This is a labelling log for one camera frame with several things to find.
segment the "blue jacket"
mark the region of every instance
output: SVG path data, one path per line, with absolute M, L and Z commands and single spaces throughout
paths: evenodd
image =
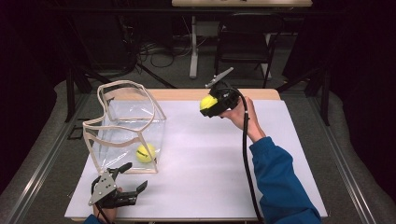
M 96 218 L 96 216 L 94 216 L 93 214 L 90 214 L 87 217 L 87 219 L 85 219 L 84 224 L 106 224 L 106 223 L 99 221 L 99 219 Z
M 294 173 L 292 156 L 264 137 L 250 146 L 254 174 L 262 193 L 260 206 L 265 223 L 321 223 L 318 210 L 309 200 Z

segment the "white tabletop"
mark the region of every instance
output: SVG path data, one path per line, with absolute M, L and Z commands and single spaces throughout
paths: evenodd
M 118 219 L 255 220 L 242 158 L 242 131 L 227 119 L 203 117 L 199 101 L 159 103 L 167 116 L 159 173 L 118 176 L 116 183 L 124 191 L 135 191 L 138 185 L 148 181 L 136 205 L 119 208 Z M 326 209 L 285 103 L 257 100 L 255 106 L 267 135 L 291 154 L 295 173 L 320 215 L 326 217 Z M 255 180 L 250 153 L 248 157 Z M 89 157 L 66 217 L 82 220 L 92 213 L 88 201 L 91 183 L 97 175 Z M 256 196 L 258 199 L 262 196 L 257 189 Z
M 172 0 L 174 7 L 311 7 L 311 0 Z

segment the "transparent acrylic box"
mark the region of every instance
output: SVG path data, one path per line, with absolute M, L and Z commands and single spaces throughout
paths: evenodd
M 122 80 L 102 85 L 97 97 L 104 115 L 82 123 L 83 135 L 99 174 L 107 168 L 119 168 L 127 162 L 130 173 L 157 173 L 163 146 L 166 116 L 158 102 L 141 85 Z M 136 157 L 142 145 L 151 160 Z M 148 145 L 153 145 L 151 155 Z

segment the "tennis ball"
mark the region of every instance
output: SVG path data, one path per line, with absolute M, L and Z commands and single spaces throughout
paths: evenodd
M 155 146 L 148 143 L 148 150 L 151 154 L 151 157 L 155 160 Z M 136 157 L 141 162 L 151 162 L 151 157 L 149 156 L 148 151 L 146 150 L 145 146 L 140 145 L 137 147 L 136 150 Z
M 215 105 L 218 102 L 218 99 L 211 95 L 207 95 L 204 99 L 201 100 L 199 104 L 200 110 L 207 109 L 212 105 Z

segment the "person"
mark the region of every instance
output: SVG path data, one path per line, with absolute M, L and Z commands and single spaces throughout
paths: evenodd
M 247 102 L 247 136 L 253 144 L 249 147 L 253 156 L 254 174 L 262 193 L 260 206 L 265 223 L 311 224 L 321 223 L 316 207 L 311 203 L 292 166 L 292 156 L 276 146 L 260 126 L 253 101 Z M 239 129 L 244 127 L 245 108 L 239 98 L 237 106 L 220 114 L 230 119 Z
M 99 213 L 99 210 L 95 205 L 93 207 L 93 214 L 90 214 L 87 219 L 85 219 L 84 224 L 102 224 L 107 223 L 106 219 Z M 114 220 L 117 217 L 117 208 L 104 208 L 102 211 L 105 213 L 106 218 L 111 223 L 114 223 Z

